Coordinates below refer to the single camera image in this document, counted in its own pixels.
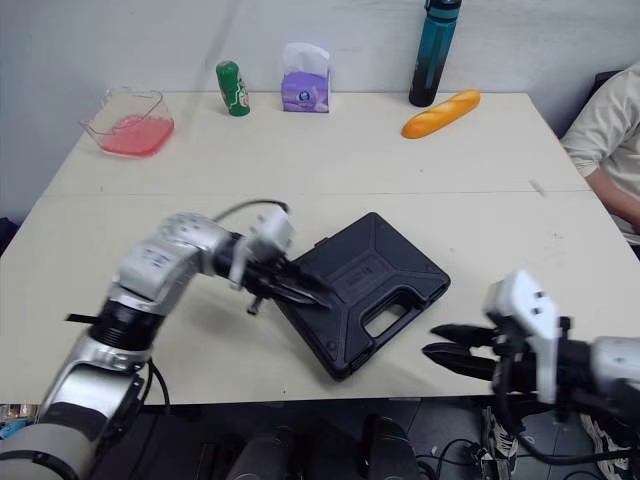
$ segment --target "floor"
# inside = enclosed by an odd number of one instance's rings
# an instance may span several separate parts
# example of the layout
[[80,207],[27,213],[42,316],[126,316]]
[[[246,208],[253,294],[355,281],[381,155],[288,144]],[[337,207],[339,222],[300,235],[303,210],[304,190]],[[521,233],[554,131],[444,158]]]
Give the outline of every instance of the floor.
[[[311,438],[315,452],[308,478],[358,479],[354,458],[365,418],[379,414],[394,419],[408,432],[416,454],[439,455],[454,438],[480,441],[481,415],[477,398],[369,399],[268,404],[226,404],[181,406],[177,416],[158,417],[149,447],[141,463],[141,478],[154,480],[209,480],[197,478],[203,446],[223,442],[242,445],[252,434],[268,427],[287,425],[296,435]],[[104,456],[92,480],[128,479],[148,435],[155,413],[141,414],[123,440]],[[549,413],[525,419],[525,435],[545,453],[578,454],[592,451],[591,440],[576,418],[558,424]],[[462,444],[447,453],[451,460],[466,461]],[[427,460],[435,468],[435,460]],[[567,473],[587,470],[595,465],[549,467],[532,458],[520,458],[515,480],[563,480]],[[444,465],[441,478],[481,480],[470,467]],[[573,480],[587,480],[580,474]]]

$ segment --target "white wall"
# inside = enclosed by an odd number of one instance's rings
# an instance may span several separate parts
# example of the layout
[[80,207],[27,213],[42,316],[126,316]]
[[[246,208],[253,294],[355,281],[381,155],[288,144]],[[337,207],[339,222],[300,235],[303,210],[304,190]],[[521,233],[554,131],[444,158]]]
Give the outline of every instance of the white wall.
[[[284,43],[333,54],[340,91],[406,91],[422,0],[0,0],[0,214],[21,220],[104,90],[279,87]],[[640,59],[637,0],[465,0],[443,91],[527,91],[562,131],[597,71]]]

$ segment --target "tissue box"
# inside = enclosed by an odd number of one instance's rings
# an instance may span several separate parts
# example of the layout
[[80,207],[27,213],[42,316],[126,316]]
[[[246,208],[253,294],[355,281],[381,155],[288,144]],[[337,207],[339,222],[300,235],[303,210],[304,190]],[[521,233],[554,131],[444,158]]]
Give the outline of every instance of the tissue box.
[[329,112],[329,76],[288,73],[282,79],[281,93],[285,112]]

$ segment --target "black plastic case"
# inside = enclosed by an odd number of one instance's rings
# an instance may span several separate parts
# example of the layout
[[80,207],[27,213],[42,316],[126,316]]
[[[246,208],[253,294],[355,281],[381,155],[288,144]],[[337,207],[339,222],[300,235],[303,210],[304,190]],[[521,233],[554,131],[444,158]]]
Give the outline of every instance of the black plastic case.
[[[278,306],[335,379],[360,368],[451,283],[376,213],[320,241],[294,263],[332,286],[333,292],[313,292],[331,308]],[[403,315],[379,336],[370,336],[367,323],[393,305],[402,307]]]

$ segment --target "beige sleeve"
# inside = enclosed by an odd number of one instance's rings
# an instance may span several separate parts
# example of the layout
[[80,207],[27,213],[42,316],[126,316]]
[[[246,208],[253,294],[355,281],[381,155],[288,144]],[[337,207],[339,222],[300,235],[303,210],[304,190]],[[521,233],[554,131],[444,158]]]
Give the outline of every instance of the beige sleeve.
[[608,80],[561,142],[583,177],[593,173],[640,124],[640,64]]

